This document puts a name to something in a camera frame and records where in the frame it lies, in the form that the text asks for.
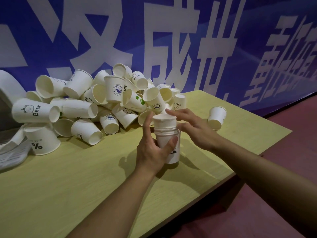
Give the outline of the person's right hand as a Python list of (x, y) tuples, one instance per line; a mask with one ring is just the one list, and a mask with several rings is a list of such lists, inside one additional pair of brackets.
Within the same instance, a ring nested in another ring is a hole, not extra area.
[(167, 114), (175, 116), (178, 122), (188, 122), (193, 126), (193, 134), (190, 138), (199, 148), (210, 152), (217, 148), (220, 136), (190, 109), (186, 108), (177, 111), (166, 109), (165, 111)]

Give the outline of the person's left hand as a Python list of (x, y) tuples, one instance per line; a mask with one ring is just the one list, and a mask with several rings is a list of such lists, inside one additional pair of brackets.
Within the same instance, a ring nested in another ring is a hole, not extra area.
[(167, 159), (159, 157), (160, 147), (152, 138), (150, 123), (154, 113), (146, 117), (142, 126), (143, 135), (137, 146), (136, 171), (141, 171), (144, 175), (154, 177), (163, 167)]

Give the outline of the stack of nested white cups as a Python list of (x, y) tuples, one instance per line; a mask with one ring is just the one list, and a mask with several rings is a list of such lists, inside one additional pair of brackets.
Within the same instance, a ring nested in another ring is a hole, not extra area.
[(177, 129), (176, 124), (175, 116), (166, 113), (153, 116), (154, 134), (160, 148), (163, 148), (172, 137), (178, 137), (177, 145), (170, 152), (166, 164), (175, 164), (180, 159), (180, 131)]

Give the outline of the person's left forearm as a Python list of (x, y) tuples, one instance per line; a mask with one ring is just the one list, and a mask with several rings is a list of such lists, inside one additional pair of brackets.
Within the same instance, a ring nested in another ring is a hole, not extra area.
[(159, 170), (136, 167), (66, 238), (127, 238), (141, 202)]

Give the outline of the person's right forearm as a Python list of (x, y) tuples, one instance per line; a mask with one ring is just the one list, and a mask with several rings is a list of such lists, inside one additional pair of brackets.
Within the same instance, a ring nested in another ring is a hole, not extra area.
[(317, 238), (317, 185), (215, 134), (210, 151), (221, 158), (288, 224)]

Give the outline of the plain white paper cup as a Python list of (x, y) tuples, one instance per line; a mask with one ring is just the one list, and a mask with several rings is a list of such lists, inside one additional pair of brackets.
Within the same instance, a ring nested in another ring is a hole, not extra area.
[(210, 109), (207, 124), (212, 130), (220, 130), (227, 116), (224, 107), (216, 106)]

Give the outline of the blue banner with white characters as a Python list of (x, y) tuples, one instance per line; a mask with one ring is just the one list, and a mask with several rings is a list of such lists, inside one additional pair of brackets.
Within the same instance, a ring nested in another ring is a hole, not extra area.
[(0, 0), (0, 70), (26, 91), (117, 63), (264, 116), (317, 92), (317, 0)]

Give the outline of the pile of white paper cups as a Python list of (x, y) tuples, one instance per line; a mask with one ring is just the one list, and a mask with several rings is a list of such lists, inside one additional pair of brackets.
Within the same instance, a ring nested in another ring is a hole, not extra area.
[(164, 85), (154, 87), (139, 71), (132, 72), (123, 64), (115, 64), (114, 76), (101, 70), (95, 79), (84, 70), (76, 70), (69, 80), (40, 75), (35, 82), (36, 91), (28, 91), (11, 108), (13, 119), (23, 124), (33, 153), (47, 155), (59, 148), (58, 136), (75, 137), (89, 145), (98, 144), (102, 131), (116, 134), (120, 124), (127, 129), (138, 119), (140, 126), (151, 111), (165, 112), (164, 103), (143, 100), (139, 91), (163, 94)]

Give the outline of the clear plastic bag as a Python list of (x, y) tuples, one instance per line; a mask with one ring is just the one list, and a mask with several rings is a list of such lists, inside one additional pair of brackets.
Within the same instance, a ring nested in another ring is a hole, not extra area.
[(20, 128), (0, 131), (0, 172), (26, 160), (31, 144), (24, 133), (25, 127), (26, 124), (23, 124)]

